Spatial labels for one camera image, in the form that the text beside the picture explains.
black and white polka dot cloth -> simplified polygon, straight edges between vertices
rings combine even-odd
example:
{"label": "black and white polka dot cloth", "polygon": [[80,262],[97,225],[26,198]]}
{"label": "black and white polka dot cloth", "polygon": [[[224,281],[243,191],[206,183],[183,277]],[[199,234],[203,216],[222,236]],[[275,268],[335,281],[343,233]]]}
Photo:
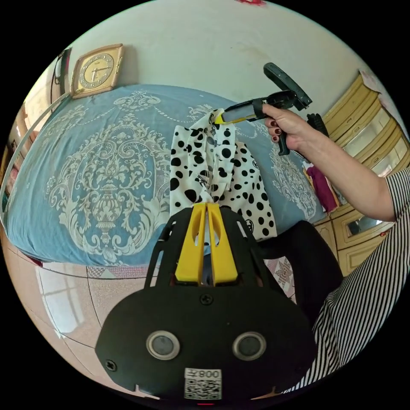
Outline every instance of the black and white polka dot cloth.
{"label": "black and white polka dot cloth", "polygon": [[220,112],[212,111],[190,128],[175,128],[170,214],[197,202],[217,202],[242,215],[256,240],[275,237],[276,224],[258,165],[247,146],[235,141],[233,124],[213,124]]}

striped shirt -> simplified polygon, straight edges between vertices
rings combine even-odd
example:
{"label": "striped shirt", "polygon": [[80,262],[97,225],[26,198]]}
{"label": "striped shirt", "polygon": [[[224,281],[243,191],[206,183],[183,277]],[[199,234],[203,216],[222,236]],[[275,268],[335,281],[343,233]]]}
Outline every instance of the striped shirt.
{"label": "striped shirt", "polygon": [[373,253],[326,298],[313,327],[318,353],[305,387],[347,364],[383,326],[410,271],[410,168],[387,178],[396,223]]}

clock face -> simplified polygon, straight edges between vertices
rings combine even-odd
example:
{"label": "clock face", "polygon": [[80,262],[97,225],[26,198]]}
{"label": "clock face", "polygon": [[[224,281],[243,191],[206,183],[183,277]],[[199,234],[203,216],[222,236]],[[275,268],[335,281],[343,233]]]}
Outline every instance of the clock face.
{"label": "clock face", "polygon": [[92,90],[104,84],[114,69],[114,59],[108,53],[100,53],[89,58],[79,73],[79,83]]}

wall clock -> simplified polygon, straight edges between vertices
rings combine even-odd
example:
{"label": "wall clock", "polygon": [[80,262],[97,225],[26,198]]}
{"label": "wall clock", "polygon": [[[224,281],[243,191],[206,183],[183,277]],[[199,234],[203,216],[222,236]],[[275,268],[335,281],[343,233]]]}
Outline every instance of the wall clock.
{"label": "wall clock", "polygon": [[82,98],[112,90],[120,72],[123,49],[122,44],[113,44],[81,56],[71,77],[71,96]]}

yellow jaw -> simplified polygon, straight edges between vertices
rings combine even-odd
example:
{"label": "yellow jaw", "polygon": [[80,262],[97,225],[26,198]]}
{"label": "yellow jaw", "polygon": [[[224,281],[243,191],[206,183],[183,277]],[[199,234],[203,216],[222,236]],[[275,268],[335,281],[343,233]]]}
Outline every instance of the yellow jaw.
{"label": "yellow jaw", "polygon": [[255,118],[254,115],[248,115],[247,117],[238,118],[237,120],[229,121],[229,122],[226,123],[226,122],[222,119],[222,114],[223,114],[223,112],[220,113],[220,114],[216,117],[216,119],[215,119],[215,121],[214,121],[214,124],[236,124],[236,123],[240,123],[240,122],[242,122],[242,121],[250,120],[251,118]]}
{"label": "yellow jaw", "polygon": [[238,272],[232,256],[221,211],[218,204],[194,204],[191,220],[179,257],[175,277],[179,282],[201,284],[204,260],[205,218],[208,211],[209,234],[211,240],[211,262],[214,286],[221,283],[235,282]]}

